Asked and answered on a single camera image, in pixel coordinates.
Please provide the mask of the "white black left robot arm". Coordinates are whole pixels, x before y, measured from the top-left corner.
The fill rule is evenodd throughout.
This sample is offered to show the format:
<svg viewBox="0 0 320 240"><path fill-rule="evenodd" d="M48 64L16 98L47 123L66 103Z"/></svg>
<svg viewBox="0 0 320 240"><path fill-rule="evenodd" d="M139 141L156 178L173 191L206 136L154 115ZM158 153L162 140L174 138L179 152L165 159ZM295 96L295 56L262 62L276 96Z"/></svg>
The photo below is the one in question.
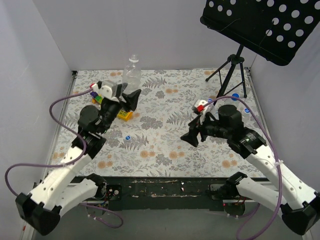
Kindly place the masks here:
<svg viewBox="0 0 320 240"><path fill-rule="evenodd" d="M79 113L76 138L57 165L29 193L20 193L15 203L20 217L42 236L51 233L61 217L87 199L106 197L106 180L95 173L69 187L71 181L89 164L104 146L103 134L111 127L121 110L133 112L138 105L141 89L127 91L127 84L98 81L88 92L99 93L100 107L87 105Z"/></svg>

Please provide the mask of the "blue white bottle cap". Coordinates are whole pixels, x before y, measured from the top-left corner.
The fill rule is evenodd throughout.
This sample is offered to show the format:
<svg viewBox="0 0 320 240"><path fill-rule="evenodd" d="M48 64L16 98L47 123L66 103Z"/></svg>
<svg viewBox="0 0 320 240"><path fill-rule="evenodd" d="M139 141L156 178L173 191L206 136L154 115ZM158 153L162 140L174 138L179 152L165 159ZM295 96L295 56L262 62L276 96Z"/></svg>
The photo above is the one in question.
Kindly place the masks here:
<svg viewBox="0 0 320 240"><path fill-rule="evenodd" d="M130 141L132 139L132 137L130 136L130 135L127 135L126 137L125 137L125 140L126 141Z"/></svg>
<svg viewBox="0 0 320 240"><path fill-rule="evenodd" d="M251 113L248 108L245 108L245 109L243 110L243 112L244 112L245 114L250 114L250 113Z"/></svg>

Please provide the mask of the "clear bottle blue label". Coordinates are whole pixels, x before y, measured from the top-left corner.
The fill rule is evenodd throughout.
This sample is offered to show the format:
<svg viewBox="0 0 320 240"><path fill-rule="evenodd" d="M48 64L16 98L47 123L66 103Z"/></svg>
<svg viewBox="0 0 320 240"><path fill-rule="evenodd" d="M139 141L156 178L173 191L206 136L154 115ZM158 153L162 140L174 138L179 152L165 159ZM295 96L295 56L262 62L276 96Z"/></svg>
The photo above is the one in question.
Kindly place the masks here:
<svg viewBox="0 0 320 240"><path fill-rule="evenodd" d="M232 98L226 98L225 99L225 102L224 104L225 105L233 105L235 106L236 108L238 107L239 105L239 101L238 101L238 98L240 97L237 93L233 93L232 95Z"/></svg>

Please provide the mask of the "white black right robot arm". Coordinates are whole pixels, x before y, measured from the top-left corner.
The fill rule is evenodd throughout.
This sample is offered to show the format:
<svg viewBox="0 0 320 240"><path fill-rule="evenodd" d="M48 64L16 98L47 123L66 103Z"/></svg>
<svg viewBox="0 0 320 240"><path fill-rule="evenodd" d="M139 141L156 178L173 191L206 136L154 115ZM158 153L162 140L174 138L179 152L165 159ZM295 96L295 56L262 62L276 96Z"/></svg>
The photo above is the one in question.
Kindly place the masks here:
<svg viewBox="0 0 320 240"><path fill-rule="evenodd" d="M181 140L194 147L207 137L221 138L244 160L255 166L277 189L257 183L246 174L237 172L225 184L213 191L217 199L246 197L275 210L284 224L303 236L320 219L320 194L304 183L282 161L276 159L271 144L255 130L246 127L234 105L218 109L218 118L209 111L205 101L192 108L197 115Z"/></svg>

